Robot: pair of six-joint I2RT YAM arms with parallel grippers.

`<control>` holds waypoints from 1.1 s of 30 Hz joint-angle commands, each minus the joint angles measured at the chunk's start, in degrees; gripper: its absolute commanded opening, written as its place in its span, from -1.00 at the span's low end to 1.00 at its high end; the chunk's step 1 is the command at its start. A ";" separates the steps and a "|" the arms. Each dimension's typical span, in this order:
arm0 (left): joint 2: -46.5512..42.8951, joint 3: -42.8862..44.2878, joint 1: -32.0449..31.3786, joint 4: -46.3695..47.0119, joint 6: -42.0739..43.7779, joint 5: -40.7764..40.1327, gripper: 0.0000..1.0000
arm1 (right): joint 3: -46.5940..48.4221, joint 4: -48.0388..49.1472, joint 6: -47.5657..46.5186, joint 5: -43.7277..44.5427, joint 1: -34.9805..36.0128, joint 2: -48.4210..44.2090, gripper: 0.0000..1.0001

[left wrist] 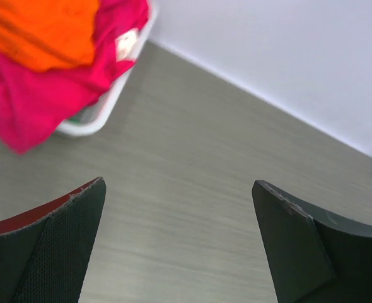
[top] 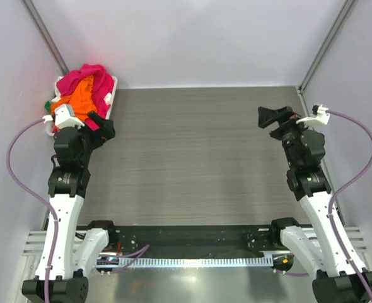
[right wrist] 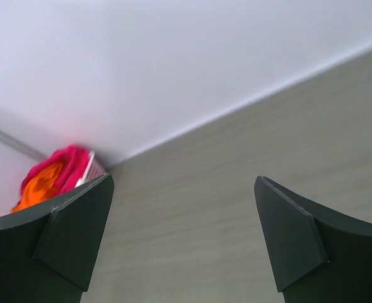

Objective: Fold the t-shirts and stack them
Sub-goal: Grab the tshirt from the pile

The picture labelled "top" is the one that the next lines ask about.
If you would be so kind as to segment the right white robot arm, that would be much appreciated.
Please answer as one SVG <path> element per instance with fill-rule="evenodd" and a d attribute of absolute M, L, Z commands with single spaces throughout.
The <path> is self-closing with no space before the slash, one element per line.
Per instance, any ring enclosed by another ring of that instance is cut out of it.
<path fill-rule="evenodd" d="M 366 166 L 337 191 L 332 191 L 321 167 L 325 156 L 325 137 L 315 130 L 328 124 L 331 116 L 341 117 L 362 128 L 372 143 L 372 134 L 361 122 L 323 105 L 314 105 L 312 115 L 302 117 L 290 107 L 258 108 L 258 126 L 277 123 L 270 137 L 282 143 L 289 169 L 287 184 L 304 209 L 315 232 L 314 245 L 293 218 L 280 218 L 270 224 L 269 244 L 291 251 L 312 280 L 317 302 L 372 302 L 372 271 L 357 254 L 339 218 L 335 200 L 362 177 Z"/>

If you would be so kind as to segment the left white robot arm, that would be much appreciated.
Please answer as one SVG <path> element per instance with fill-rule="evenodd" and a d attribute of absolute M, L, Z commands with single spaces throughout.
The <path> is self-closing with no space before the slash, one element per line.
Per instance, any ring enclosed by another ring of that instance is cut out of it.
<path fill-rule="evenodd" d="M 48 179 L 48 222 L 44 248 L 34 277 L 23 282 L 21 293 L 30 302 L 85 302 L 89 275 L 101 252 L 113 251 L 119 243 L 114 224 L 92 221 L 79 247 L 74 246 L 79 214 L 90 180 L 91 154 L 115 137 L 113 121 L 95 112 L 89 126 L 59 127 L 54 134 L 53 169 Z"/>

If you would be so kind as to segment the orange t shirt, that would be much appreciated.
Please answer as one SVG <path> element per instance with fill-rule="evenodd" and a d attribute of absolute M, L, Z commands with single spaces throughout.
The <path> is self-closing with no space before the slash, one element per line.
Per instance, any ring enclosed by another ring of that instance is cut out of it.
<path fill-rule="evenodd" d="M 86 124 L 87 113 L 98 112 L 92 99 L 93 82 L 93 75 L 82 79 L 71 94 L 62 96 L 57 102 L 51 104 L 51 113 L 53 114 L 58 106 L 69 104 L 73 108 L 75 116 Z"/>

